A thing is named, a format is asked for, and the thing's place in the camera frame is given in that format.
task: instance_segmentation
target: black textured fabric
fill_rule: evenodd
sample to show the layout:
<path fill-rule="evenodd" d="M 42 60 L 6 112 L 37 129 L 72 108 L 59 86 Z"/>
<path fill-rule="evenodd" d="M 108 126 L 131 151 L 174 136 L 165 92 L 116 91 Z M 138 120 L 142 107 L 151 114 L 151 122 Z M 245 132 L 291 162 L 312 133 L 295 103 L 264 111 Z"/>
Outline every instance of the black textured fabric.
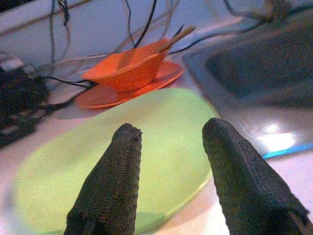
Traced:
<path fill-rule="evenodd" d="M 133 235 L 141 131 L 123 124 L 86 178 L 67 215 L 65 235 Z"/>
<path fill-rule="evenodd" d="M 281 225 L 289 212 L 307 224 L 308 211 L 230 123 L 212 118 L 202 136 L 231 235 L 301 234 L 281 233 Z"/>

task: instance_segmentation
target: orange saucer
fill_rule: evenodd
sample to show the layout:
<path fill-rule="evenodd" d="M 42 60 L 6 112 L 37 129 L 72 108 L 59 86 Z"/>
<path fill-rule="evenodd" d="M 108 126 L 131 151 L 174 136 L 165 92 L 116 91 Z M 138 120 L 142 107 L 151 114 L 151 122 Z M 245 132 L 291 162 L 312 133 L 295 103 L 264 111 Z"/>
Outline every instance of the orange saucer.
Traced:
<path fill-rule="evenodd" d="M 131 92 L 118 93 L 108 86 L 98 84 L 77 96 L 75 102 L 84 109 L 108 108 L 165 87 L 178 79 L 182 73 L 183 68 L 179 64 L 162 62 L 156 78 L 147 86 Z"/>

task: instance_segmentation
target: green plate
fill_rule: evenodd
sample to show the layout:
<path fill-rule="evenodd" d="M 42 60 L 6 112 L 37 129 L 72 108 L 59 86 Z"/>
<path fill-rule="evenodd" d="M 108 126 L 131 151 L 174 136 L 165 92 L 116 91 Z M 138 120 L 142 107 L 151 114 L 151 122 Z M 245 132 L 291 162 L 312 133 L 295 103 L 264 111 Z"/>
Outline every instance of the green plate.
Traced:
<path fill-rule="evenodd" d="M 21 166 L 14 202 L 22 223 L 39 233 L 62 235 L 66 215 L 114 131 L 140 128 L 142 153 L 136 231 L 164 223 L 212 176 L 201 131 L 215 109 L 184 89 L 140 96 L 93 117 L 32 154 Z"/>

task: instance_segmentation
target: blue edge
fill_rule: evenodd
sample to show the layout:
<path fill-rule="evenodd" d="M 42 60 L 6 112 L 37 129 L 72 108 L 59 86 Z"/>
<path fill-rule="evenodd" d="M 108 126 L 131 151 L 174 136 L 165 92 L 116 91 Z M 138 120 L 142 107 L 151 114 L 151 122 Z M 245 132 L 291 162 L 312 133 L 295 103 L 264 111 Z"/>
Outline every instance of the blue edge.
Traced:
<path fill-rule="evenodd" d="M 290 154 L 290 153 L 298 153 L 298 152 L 309 150 L 312 148 L 313 148 L 313 142 L 301 144 L 301 145 L 297 145 L 288 149 L 267 153 L 263 155 L 263 159 L 279 157 L 281 155 Z"/>

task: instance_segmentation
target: stainless steel sink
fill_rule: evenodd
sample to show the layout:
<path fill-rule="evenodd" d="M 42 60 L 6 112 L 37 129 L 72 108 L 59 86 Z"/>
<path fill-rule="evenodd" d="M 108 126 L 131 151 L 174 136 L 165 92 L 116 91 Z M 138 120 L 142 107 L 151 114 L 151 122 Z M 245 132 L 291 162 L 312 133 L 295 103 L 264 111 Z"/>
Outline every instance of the stainless steel sink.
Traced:
<path fill-rule="evenodd" d="M 266 157 L 313 147 L 313 11 L 183 57 L 199 88 Z"/>

